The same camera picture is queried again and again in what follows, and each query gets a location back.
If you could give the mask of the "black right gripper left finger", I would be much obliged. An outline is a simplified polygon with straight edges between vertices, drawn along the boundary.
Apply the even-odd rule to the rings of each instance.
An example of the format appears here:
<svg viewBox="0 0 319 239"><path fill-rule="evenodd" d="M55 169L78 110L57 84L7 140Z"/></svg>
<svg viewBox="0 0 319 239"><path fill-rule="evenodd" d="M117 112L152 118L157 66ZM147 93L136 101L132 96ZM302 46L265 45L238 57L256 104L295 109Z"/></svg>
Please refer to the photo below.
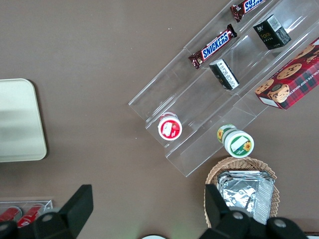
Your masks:
<svg viewBox="0 0 319 239"><path fill-rule="evenodd" d="M82 185L58 212L48 212L33 223L36 239L75 239L93 212L92 186Z"/></svg>

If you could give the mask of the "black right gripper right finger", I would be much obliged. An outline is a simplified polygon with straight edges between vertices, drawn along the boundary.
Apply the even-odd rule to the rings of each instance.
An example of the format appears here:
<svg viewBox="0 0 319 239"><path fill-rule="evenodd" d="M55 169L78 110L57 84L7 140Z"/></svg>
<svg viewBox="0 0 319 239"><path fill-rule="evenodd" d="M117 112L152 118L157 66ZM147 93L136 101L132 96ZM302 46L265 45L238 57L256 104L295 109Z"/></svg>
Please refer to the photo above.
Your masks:
<svg viewBox="0 0 319 239"><path fill-rule="evenodd" d="M205 209L211 228L202 239L263 239L264 225L246 213L230 210L213 184L205 185Z"/></svg>

